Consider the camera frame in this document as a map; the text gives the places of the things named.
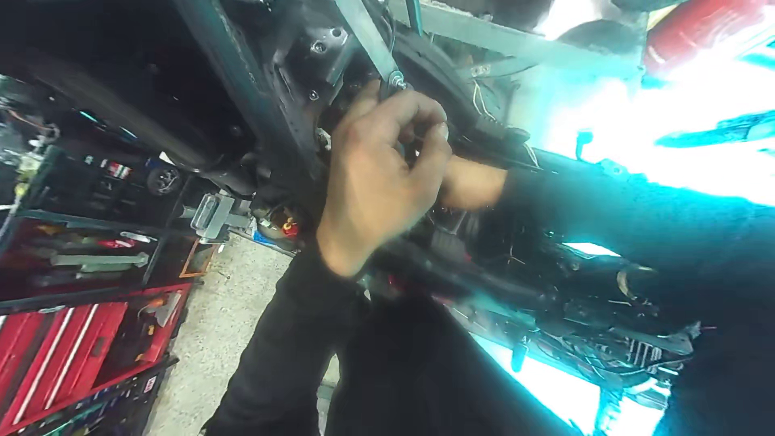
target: bolt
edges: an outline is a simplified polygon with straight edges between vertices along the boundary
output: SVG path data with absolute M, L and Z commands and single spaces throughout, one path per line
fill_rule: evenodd
M 229 133 L 231 133 L 233 137 L 239 138 L 243 135 L 242 127 L 237 125 L 229 126 Z
M 326 45 L 320 41 L 315 41 L 312 44 L 312 53 L 321 54 L 326 51 Z

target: wheel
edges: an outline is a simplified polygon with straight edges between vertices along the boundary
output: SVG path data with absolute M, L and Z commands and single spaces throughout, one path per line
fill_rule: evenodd
M 175 192 L 181 183 L 181 173 L 176 168 L 154 168 L 148 174 L 148 190 L 155 196 Z

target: concrete floor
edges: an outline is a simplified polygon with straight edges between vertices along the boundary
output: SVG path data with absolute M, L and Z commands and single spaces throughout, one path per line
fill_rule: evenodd
M 146 428 L 152 436 L 192 436 L 218 406 L 258 318 L 274 294 L 274 284 L 290 258 L 232 236 L 215 256 L 205 284 L 188 300 L 188 318 L 172 345 L 180 362 L 164 380 Z M 339 380 L 336 357 L 323 379 Z M 322 425 L 328 410 L 319 402 Z

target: right hand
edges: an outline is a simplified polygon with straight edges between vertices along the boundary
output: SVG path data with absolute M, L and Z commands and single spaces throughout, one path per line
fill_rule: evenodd
M 344 277 L 356 274 L 374 250 L 433 206 L 452 155 L 438 102 L 414 91 L 379 102 L 378 92 L 378 81 L 366 86 L 332 135 L 329 189 L 317 239 L 323 260 Z M 418 125 L 427 129 L 409 168 L 395 146 Z
M 508 171 L 452 156 L 442 184 L 441 203 L 465 210 L 493 206 L 503 193 Z

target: metal bar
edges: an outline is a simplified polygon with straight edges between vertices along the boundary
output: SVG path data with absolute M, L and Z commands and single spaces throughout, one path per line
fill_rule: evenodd
M 410 24 L 405 0 L 387 1 L 394 17 Z M 548 64 L 565 70 L 625 79 L 640 74 L 640 59 L 634 57 L 595 53 L 565 43 L 549 41 L 538 35 L 478 19 L 468 12 L 449 6 L 422 3 L 420 10 L 427 33 L 518 57 L 527 65 Z
M 388 48 L 385 46 L 377 26 L 363 5 L 362 0 L 334 0 L 344 20 L 350 26 L 358 42 L 369 55 L 379 71 L 382 80 L 390 80 L 390 74 L 398 70 Z
M 485 62 L 470 67 L 459 68 L 458 74 L 462 78 L 499 78 L 521 73 L 536 66 L 520 57 L 507 57 L 499 61 Z
M 420 0 L 406 0 L 406 12 L 409 15 L 409 24 L 412 32 L 422 36 L 422 11 Z
M 17 213 L 16 216 L 19 218 L 34 218 L 36 220 L 60 221 L 63 223 L 80 224 L 82 226 L 88 226 L 97 229 L 136 230 L 140 233 L 152 234 L 154 236 L 158 236 L 164 232 L 164 230 L 160 229 L 159 227 L 140 226 L 137 224 L 120 223 L 117 221 L 97 220 L 95 218 L 67 215 L 65 213 L 55 213 L 40 209 L 23 210 L 22 212 Z M 188 234 L 188 232 L 175 229 L 168 229 L 167 232 L 171 234 Z

